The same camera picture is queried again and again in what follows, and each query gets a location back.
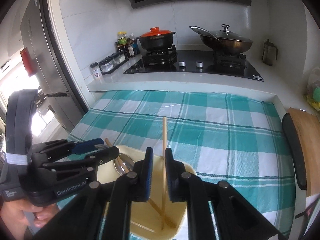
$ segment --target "wooden cutting board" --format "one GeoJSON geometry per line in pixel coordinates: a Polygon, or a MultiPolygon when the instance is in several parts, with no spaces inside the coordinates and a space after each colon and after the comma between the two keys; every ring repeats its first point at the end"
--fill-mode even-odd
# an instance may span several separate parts
{"type": "Polygon", "coordinates": [[[320,123],[315,115],[295,108],[289,108],[289,114],[303,152],[308,197],[320,193],[320,123]]]}

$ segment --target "green ball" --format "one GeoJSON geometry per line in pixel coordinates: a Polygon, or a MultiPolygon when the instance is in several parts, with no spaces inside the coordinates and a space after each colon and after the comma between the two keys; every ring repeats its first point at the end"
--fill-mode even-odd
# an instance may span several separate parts
{"type": "Polygon", "coordinates": [[[316,101],[317,103],[320,102],[320,88],[316,88],[316,89],[313,91],[313,99],[314,99],[314,101],[316,101]]]}

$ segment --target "spice container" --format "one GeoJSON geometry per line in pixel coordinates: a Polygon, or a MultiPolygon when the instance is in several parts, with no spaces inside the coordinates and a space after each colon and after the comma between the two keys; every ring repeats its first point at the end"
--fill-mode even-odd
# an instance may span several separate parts
{"type": "Polygon", "coordinates": [[[99,64],[97,62],[92,63],[90,65],[90,68],[91,68],[92,74],[95,79],[99,79],[102,77],[101,70],[100,70],[99,64]]]}
{"type": "Polygon", "coordinates": [[[114,68],[112,64],[112,57],[106,57],[102,61],[99,61],[99,66],[102,74],[109,73],[114,68]]]}
{"type": "Polygon", "coordinates": [[[122,50],[118,52],[118,55],[119,55],[120,63],[125,62],[125,61],[128,60],[127,55],[122,50]]]}
{"type": "Polygon", "coordinates": [[[113,63],[113,66],[116,67],[118,66],[121,62],[120,62],[120,59],[119,59],[119,52],[116,52],[114,54],[111,55],[112,57],[112,63],[113,63]]]}

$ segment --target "pot lid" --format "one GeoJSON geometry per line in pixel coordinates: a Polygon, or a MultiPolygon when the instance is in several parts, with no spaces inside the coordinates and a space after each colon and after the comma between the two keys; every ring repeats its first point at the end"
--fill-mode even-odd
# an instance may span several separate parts
{"type": "Polygon", "coordinates": [[[244,41],[244,42],[253,42],[252,40],[242,37],[236,33],[233,33],[231,31],[228,31],[228,28],[230,28],[230,25],[222,24],[222,27],[224,30],[220,31],[213,31],[211,32],[216,38],[226,39],[226,40],[232,40],[232,41],[244,41]]]}
{"type": "Polygon", "coordinates": [[[156,35],[171,33],[171,31],[168,31],[168,30],[160,30],[159,27],[154,27],[154,28],[151,28],[150,30],[151,32],[144,33],[141,35],[141,37],[149,37],[149,36],[156,36],[156,35]]]}

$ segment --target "orange pot lid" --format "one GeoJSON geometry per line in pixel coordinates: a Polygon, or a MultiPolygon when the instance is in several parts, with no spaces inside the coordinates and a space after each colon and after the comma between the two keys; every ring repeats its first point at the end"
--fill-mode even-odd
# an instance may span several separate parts
{"type": "Polygon", "coordinates": [[[156,36],[156,35],[171,33],[171,31],[168,31],[168,30],[160,30],[159,27],[154,27],[154,28],[151,28],[150,30],[151,32],[144,33],[141,35],[141,37],[149,37],[149,36],[156,36]]]}

